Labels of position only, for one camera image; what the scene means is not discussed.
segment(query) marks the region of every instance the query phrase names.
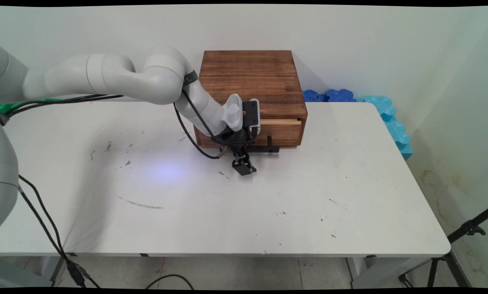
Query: wooden drawer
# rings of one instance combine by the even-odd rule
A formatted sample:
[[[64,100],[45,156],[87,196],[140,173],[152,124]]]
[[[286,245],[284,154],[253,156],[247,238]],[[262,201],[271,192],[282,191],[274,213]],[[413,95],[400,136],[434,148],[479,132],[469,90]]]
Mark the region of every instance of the wooden drawer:
[[[283,147],[295,147],[300,145],[300,131],[302,130],[302,121],[293,118],[285,119],[262,119],[260,134],[255,139],[255,145],[268,145],[268,136],[273,139],[273,145]],[[198,129],[195,129],[197,145],[203,147],[217,147],[217,145],[205,136]]]
[[[242,101],[259,99],[261,132],[255,145],[295,147],[302,142],[307,119],[291,51],[205,51],[199,79],[216,102],[237,93]],[[195,128],[197,144],[216,147]]]

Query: table top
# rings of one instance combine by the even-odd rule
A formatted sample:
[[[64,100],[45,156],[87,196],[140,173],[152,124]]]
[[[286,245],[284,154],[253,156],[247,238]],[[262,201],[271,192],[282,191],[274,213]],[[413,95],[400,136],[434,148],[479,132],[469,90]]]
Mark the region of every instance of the table top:
[[[312,102],[307,110],[302,145],[251,154],[257,172],[248,176],[233,170],[230,154],[211,160],[199,153],[171,105],[44,106],[14,116],[4,129],[66,252],[447,253],[450,244],[375,107]],[[56,255],[20,196],[0,227],[0,255]]]

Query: black cable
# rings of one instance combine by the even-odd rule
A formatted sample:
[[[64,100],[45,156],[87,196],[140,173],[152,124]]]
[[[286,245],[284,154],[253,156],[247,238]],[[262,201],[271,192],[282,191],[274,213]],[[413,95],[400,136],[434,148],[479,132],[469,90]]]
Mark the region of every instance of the black cable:
[[[95,281],[91,277],[88,277],[88,279],[95,286],[95,288],[101,288],[101,287],[99,287],[99,285],[97,285],[97,283],[95,283]]]
[[[220,141],[218,141],[218,139],[215,137],[215,135],[211,132],[210,128],[208,128],[208,126],[206,125],[206,122],[204,121],[204,119],[202,118],[201,114],[199,113],[199,111],[197,110],[197,108],[195,108],[195,105],[193,105],[193,102],[191,102],[190,100],[190,97],[186,94],[186,91],[184,91],[184,89],[182,89],[182,93],[184,94],[184,96],[186,97],[186,100],[188,100],[188,103],[190,104],[191,108],[193,108],[193,111],[195,111],[195,114],[199,117],[199,119],[201,120],[201,123],[202,125],[206,128],[206,130],[210,133],[210,136],[212,137],[213,141],[215,141],[217,144],[219,145],[240,145],[240,144],[250,144],[252,143],[253,141],[255,141],[255,139],[251,139],[249,141],[245,141],[245,142],[235,142],[235,143],[231,143],[231,144],[225,144],[225,143],[221,143]]]
[[[24,108],[20,108],[20,109],[17,109],[17,110],[14,110],[14,111],[7,111],[7,116],[9,117],[12,117],[18,113],[21,113],[21,112],[24,112],[28,109],[32,109],[32,108],[36,108],[36,107],[40,107],[40,106],[45,106],[45,105],[52,105],[52,104],[68,104],[68,103],[78,103],[78,102],[92,102],[92,101],[97,101],[97,100],[104,100],[104,99],[112,99],[112,98],[119,98],[119,97],[123,97],[124,95],[113,95],[113,96],[102,96],[102,97],[96,97],[96,98],[84,98],[84,97],[78,97],[78,98],[81,98],[81,99],[76,99],[76,100],[72,100],[72,99],[65,99],[65,100],[58,100],[58,101],[41,101],[41,102],[37,102],[33,105],[30,105],[30,106],[27,106],[27,107],[24,107]]]
[[[43,212],[45,213],[45,215],[47,216],[48,220],[50,221],[50,223],[52,224],[52,227],[55,231],[55,235],[57,237],[57,242],[59,244],[59,246],[56,245],[56,243],[54,242],[53,238],[52,238],[52,235],[50,234],[50,232],[48,231],[46,225],[44,225],[44,222],[43,220],[41,219],[41,216],[39,216],[39,213],[37,212],[37,210],[33,207],[32,203],[30,202],[30,200],[26,197],[26,194],[24,193],[24,191],[22,190],[21,186],[19,186],[18,190],[19,192],[21,193],[21,196],[23,197],[23,199],[26,201],[28,207],[30,207],[30,210],[32,210],[33,214],[35,214],[35,217],[37,218],[37,220],[39,221],[39,223],[41,224],[41,226],[43,227],[44,229],[44,232],[46,233],[48,239],[50,239],[50,242],[52,242],[52,245],[54,246],[54,248],[56,249],[57,253],[59,253],[59,255],[66,261],[67,263],[67,270],[70,274],[70,276],[72,277],[72,279],[74,280],[74,282],[78,285],[78,286],[81,286],[82,288],[86,288],[86,286],[84,285],[84,281],[85,281],[85,278],[83,277],[83,275],[89,279],[97,288],[100,288],[99,285],[97,285],[97,283],[95,283],[95,281],[93,281],[93,279],[89,276],[89,274],[87,274],[87,272],[81,267],[79,266],[78,264],[76,264],[75,262],[72,262],[71,260],[68,259],[67,257],[67,254],[64,252],[63,250],[63,245],[61,245],[61,239],[59,237],[59,231],[54,223],[54,221],[52,220],[52,218],[50,217],[50,214],[48,214],[48,211],[46,210],[46,208],[44,207],[44,203],[41,199],[41,196],[39,195],[39,191],[37,191],[37,188],[34,186],[34,184],[32,184],[31,182],[29,182],[27,179],[25,179],[24,177],[22,177],[21,175],[19,175],[19,178],[21,180],[23,180],[26,184],[28,184],[32,189],[33,191],[35,192],[35,195],[37,196],[37,199],[39,200],[39,204],[41,205],[41,208],[43,209]]]
[[[173,107],[175,108],[175,113],[177,114],[177,119],[179,119],[179,123],[180,123],[180,126],[182,127],[182,129],[184,130],[184,134],[186,134],[186,136],[188,136],[188,139],[190,139],[191,143],[195,146],[195,148],[197,148],[197,150],[199,150],[199,152],[201,152],[204,156],[206,156],[207,158],[211,158],[211,159],[219,159],[220,157],[218,156],[211,156],[210,154],[207,154],[206,152],[204,152],[196,143],[195,141],[193,141],[193,138],[190,136],[190,133],[188,132],[188,130],[186,129],[186,127],[184,126],[184,123],[182,123],[182,119],[180,118],[180,114],[179,114],[179,110],[177,110],[177,108],[175,107],[175,102],[173,103]]]
[[[48,214],[47,209],[44,207],[44,203],[41,200],[41,195],[39,195],[39,191],[37,191],[37,188],[31,182],[29,182],[27,179],[25,179],[22,175],[19,175],[19,178],[23,182],[28,184],[28,186],[30,186],[33,189],[33,192],[37,196],[37,200],[39,201],[39,204],[41,205],[41,208],[43,209],[44,214],[47,216],[48,220],[52,224],[53,230],[55,231],[55,237],[57,238],[57,244],[59,245],[61,257],[63,257],[63,259],[65,261],[68,261],[67,254],[64,252],[63,245],[61,244],[61,238],[59,237],[59,230],[55,226],[55,223],[53,222],[52,218],[50,217],[50,214]]]
[[[28,207],[30,207],[30,210],[32,210],[33,214],[35,214],[35,217],[37,218],[37,220],[39,221],[39,223],[41,224],[41,227],[43,227],[44,229],[44,232],[46,233],[48,239],[50,239],[50,242],[52,242],[52,245],[53,247],[56,249],[57,253],[59,253],[59,255],[63,256],[63,254],[61,253],[61,251],[59,250],[59,248],[57,247],[57,245],[55,244],[52,236],[50,235],[50,232],[48,232],[48,229],[46,227],[46,225],[44,225],[44,222],[43,220],[41,219],[41,217],[39,216],[39,214],[37,213],[37,210],[35,210],[35,208],[33,207],[32,203],[30,202],[30,200],[28,200],[28,198],[26,197],[26,194],[24,193],[24,191],[22,190],[21,186],[19,186],[19,193],[21,193],[21,196],[22,198],[24,199],[24,201],[27,203]]]
[[[149,287],[151,287],[151,285],[153,285],[153,284],[157,283],[158,281],[160,281],[164,278],[167,278],[167,277],[179,277],[179,278],[183,279],[186,283],[188,283],[188,286],[190,286],[190,289],[194,290],[194,288],[193,288],[193,286],[191,286],[190,282],[188,282],[188,280],[181,275],[165,275],[165,276],[162,276],[162,277],[156,279],[155,281],[151,282],[151,284],[149,284],[144,290],[147,290]]]
[[[87,95],[87,96],[65,99],[65,101],[69,101],[69,100],[74,101],[74,100],[81,100],[81,99],[88,99],[88,98],[96,98],[96,97],[101,97],[101,96],[105,96],[105,95],[104,94]],[[7,111],[7,113],[5,113],[5,114],[9,114],[10,112],[13,112],[13,111],[25,106],[25,105],[29,105],[29,104],[51,104],[51,102],[55,102],[55,101],[32,100],[32,101],[23,102],[20,105],[17,105],[17,106],[10,108]]]

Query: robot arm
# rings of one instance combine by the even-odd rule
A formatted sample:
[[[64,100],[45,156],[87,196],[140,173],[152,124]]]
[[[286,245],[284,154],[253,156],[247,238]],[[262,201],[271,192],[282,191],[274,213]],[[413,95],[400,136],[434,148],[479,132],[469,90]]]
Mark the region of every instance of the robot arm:
[[[209,136],[181,95],[183,88],[213,134],[221,134],[227,127],[222,106],[203,89],[188,60],[171,46],[156,47],[140,73],[119,54],[80,54],[48,71],[28,69],[0,47],[0,103],[72,94],[125,95],[159,105],[176,102],[177,110]]]
[[[0,47],[0,103],[72,94],[125,95],[159,105],[175,103],[200,132],[211,136],[202,117],[213,140],[233,152],[233,167],[241,175],[256,171],[246,145],[260,131],[259,101],[243,103],[233,94],[221,106],[203,89],[188,60],[171,46],[156,47],[142,72],[136,72],[132,61],[119,54],[81,54],[48,71],[38,71]],[[248,118],[243,118],[242,110]],[[18,187],[17,158],[0,122],[0,225],[15,205]]]

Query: floor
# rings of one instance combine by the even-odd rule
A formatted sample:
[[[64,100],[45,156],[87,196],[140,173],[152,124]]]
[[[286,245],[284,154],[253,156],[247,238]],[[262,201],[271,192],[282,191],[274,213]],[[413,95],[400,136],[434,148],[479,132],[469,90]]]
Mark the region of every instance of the floor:
[[[31,272],[38,257],[4,257]],[[350,289],[345,258],[296,257],[71,257],[103,288],[144,289],[155,279],[179,274],[195,289]],[[425,287],[430,262],[407,275],[415,287]],[[56,287],[76,287],[63,266]],[[382,288],[401,288],[397,278]],[[439,262],[435,287],[457,287],[446,263]],[[169,277],[151,289],[188,289],[186,282]]]

